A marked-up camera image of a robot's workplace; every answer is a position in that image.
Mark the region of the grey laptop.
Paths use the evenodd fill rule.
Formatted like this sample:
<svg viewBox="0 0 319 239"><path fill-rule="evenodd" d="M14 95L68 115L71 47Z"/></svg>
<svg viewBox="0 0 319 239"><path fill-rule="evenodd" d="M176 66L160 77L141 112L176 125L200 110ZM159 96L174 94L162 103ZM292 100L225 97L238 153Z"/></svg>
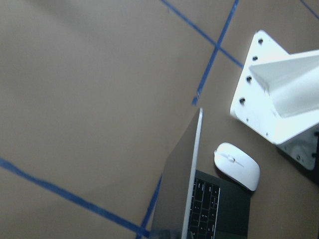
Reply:
<svg viewBox="0 0 319 239"><path fill-rule="evenodd" d="M196 169L203 110L198 109L167 157L150 232L152 239L246 239L250 194Z"/></svg>

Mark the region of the white computer mouse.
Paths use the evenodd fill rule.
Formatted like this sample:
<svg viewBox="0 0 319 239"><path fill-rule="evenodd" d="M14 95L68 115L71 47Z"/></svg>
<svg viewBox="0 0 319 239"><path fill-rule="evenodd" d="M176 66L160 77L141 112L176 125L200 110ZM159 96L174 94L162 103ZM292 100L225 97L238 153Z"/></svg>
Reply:
<svg viewBox="0 0 319 239"><path fill-rule="evenodd" d="M258 163L238 147L224 142L214 151L217 169L250 191L256 191L260 179Z"/></svg>

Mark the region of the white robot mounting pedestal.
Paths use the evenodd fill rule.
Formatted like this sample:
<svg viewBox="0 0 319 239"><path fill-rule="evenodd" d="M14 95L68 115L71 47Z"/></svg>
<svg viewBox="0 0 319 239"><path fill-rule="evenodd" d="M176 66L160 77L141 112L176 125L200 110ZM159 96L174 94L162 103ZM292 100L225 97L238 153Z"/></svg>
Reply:
<svg viewBox="0 0 319 239"><path fill-rule="evenodd" d="M230 114L306 170L317 163L319 52L290 54L265 31L253 36Z"/></svg>

